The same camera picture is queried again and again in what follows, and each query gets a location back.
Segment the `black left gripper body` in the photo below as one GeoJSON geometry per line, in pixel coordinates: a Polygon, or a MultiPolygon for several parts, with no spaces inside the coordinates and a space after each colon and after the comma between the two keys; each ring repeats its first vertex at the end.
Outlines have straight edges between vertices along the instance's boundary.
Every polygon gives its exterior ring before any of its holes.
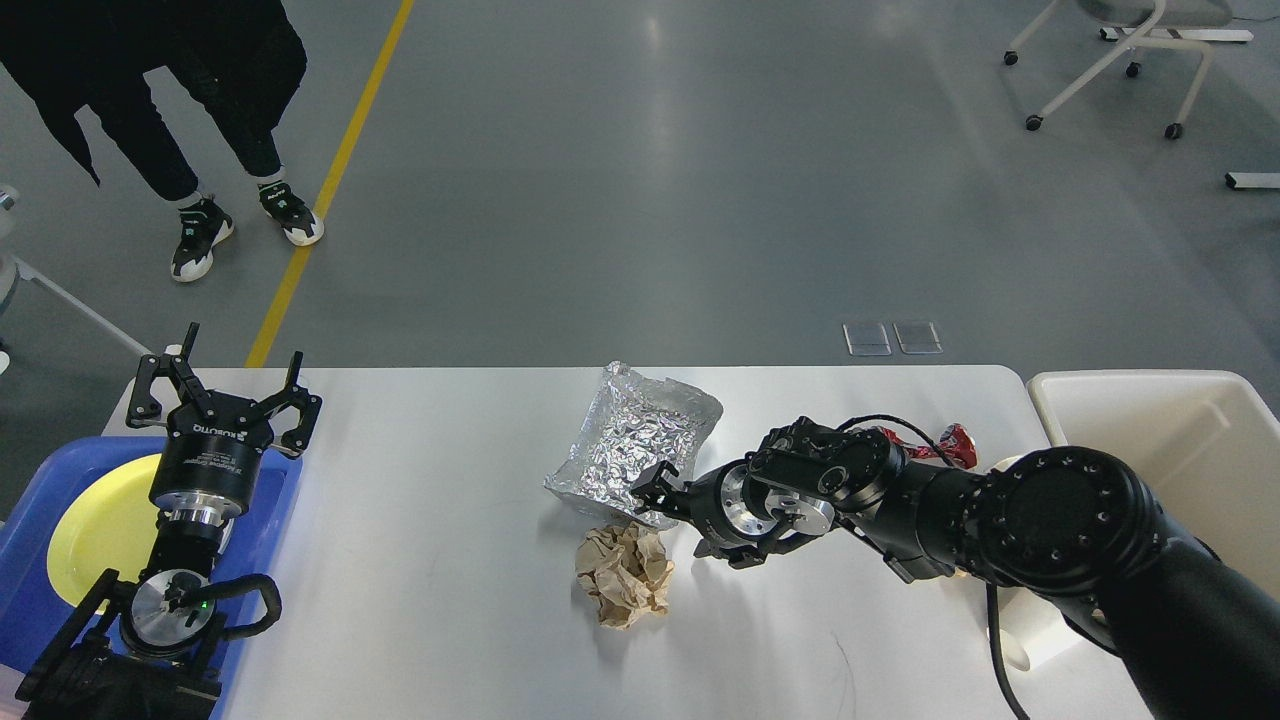
{"type": "Polygon", "coordinates": [[[205,497],[224,519],[247,514],[273,429],[268,421],[239,428],[241,415],[233,411],[221,421],[189,407],[172,411],[151,503],[175,511],[182,501],[205,497]]]}

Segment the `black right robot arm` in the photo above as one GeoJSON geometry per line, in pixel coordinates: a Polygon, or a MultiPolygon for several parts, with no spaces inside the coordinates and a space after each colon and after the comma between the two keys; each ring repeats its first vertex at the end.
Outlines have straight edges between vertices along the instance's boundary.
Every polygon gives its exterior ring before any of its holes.
{"type": "Polygon", "coordinates": [[[904,582],[964,571],[1052,603],[1119,657],[1157,719],[1275,719],[1277,602],[1179,523],[1124,461],[1079,446],[977,474],[914,460],[873,416],[801,416],[740,460],[678,488],[660,461],[635,482],[644,511],[701,534],[696,556],[762,565],[836,529],[904,582]]]}

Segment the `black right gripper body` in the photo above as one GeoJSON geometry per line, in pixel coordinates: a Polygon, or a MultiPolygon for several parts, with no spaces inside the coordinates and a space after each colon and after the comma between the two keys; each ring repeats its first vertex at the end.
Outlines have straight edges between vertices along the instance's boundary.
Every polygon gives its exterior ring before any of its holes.
{"type": "Polygon", "coordinates": [[[730,462],[698,482],[698,516],[692,525],[700,541],[735,547],[768,533],[786,533],[786,521],[768,507],[773,489],[751,477],[749,461],[730,462]]]}

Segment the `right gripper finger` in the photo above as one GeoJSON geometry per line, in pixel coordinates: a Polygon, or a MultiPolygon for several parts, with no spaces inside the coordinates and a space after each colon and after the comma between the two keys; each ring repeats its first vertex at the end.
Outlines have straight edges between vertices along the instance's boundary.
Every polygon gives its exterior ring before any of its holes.
{"type": "Polygon", "coordinates": [[[630,491],[639,512],[657,512],[673,521],[694,521],[700,486],[678,478],[672,462],[657,462],[640,474],[630,491]]]}
{"type": "Polygon", "coordinates": [[[794,532],[782,536],[768,533],[735,547],[722,547],[713,544],[709,539],[700,539],[695,546],[695,557],[719,559],[724,560],[732,569],[749,569],[763,565],[769,556],[786,555],[800,546],[801,534],[794,532]]]}

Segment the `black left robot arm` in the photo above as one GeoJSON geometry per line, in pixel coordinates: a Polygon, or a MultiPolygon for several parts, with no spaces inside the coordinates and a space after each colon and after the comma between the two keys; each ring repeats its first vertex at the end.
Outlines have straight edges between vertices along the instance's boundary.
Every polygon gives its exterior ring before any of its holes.
{"type": "Polygon", "coordinates": [[[323,400],[294,352],[280,389],[257,400],[207,388],[177,351],[140,360],[125,424],[161,427],[148,488],[156,537],[133,580],[105,569],[15,689],[27,719],[209,719],[221,696],[216,652],[282,616],[262,571],[227,573],[232,532],[251,510],[265,457],[298,459],[323,400]]]}

